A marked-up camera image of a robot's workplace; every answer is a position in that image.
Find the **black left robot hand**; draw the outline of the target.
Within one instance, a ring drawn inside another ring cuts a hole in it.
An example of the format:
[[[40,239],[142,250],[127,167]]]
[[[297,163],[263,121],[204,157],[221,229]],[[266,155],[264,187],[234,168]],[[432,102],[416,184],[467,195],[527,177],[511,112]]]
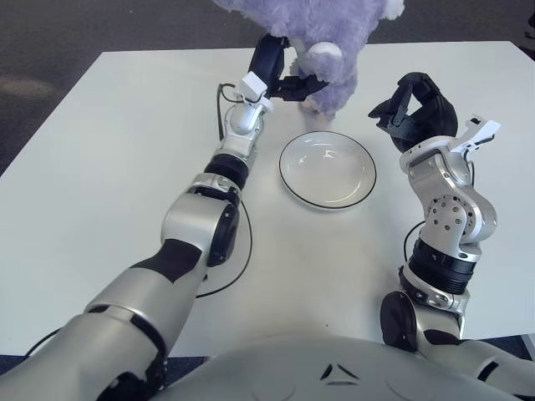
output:
[[[267,85],[265,96],[268,99],[302,102],[310,94],[325,88],[328,83],[318,80],[315,74],[305,78],[293,75],[281,79],[285,61],[284,49],[289,47],[287,37],[265,34],[255,47],[248,71],[255,73]]]

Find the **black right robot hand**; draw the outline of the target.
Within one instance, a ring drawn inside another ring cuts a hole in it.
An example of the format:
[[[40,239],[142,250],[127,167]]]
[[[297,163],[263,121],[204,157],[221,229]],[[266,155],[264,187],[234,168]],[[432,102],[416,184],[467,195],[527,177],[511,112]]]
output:
[[[454,106],[428,74],[412,72],[398,81],[391,98],[373,108],[368,116],[387,133],[395,148],[404,153],[436,136],[456,136]]]

